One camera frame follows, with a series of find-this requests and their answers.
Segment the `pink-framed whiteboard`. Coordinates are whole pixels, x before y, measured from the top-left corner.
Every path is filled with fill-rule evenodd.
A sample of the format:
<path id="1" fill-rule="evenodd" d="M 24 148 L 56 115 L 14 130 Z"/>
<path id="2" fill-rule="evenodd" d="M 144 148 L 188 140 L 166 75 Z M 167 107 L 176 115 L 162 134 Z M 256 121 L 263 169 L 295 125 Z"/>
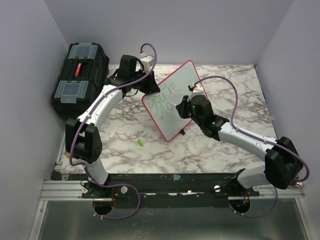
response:
<path id="1" fill-rule="evenodd" d="M 183 96 L 191 93 L 188 86 L 199 79 L 194 62 L 188 60 L 158 84 L 160 92 L 142 97 L 142 104 L 167 142 L 191 122 L 189 118 L 181 118 L 172 103 L 180 104 Z"/>

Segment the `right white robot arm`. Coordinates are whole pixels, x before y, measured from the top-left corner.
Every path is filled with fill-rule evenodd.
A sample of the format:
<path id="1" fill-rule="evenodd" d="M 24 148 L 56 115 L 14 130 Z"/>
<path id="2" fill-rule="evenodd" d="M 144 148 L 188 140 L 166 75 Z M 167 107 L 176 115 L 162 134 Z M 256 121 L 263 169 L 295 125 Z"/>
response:
<path id="1" fill-rule="evenodd" d="M 205 136 L 235 145 L 261 159 L 259 167 L 239 170 L 231 179 L 230 191 L 241 196 L 259 185 L 287 189 L 303 168 L 293 142 L 287 137 L 274 139 L 255 133 L 242 133 L 231 122 L 214 113 L 204 95 L 189 98 L 185 95 L 176 107 L 179 116 L 193 120 Z"/>

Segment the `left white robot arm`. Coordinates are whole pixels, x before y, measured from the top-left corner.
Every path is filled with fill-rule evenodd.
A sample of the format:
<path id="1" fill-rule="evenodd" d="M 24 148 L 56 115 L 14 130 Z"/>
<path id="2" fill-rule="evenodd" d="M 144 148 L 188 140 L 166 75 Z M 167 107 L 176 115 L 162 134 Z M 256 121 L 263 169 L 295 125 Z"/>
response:
<path id="1" fill-rule="evenodd" d="M 157 56 L 140 52 L 140 57 L 123 55 L 118 69 L 110 75 L 102 91 L 92 105 L 77 119 L 70 118 L 65 124 L 65 149 L 71 166 L 83 166 L 93 191 L 101 198 L 111 191 L 109 173 L 101 161 L 102 140 L 100 128 L 110 114 L 131 90 L 145 94 L 160 92 L 155 81 L 154 68 Z"/>

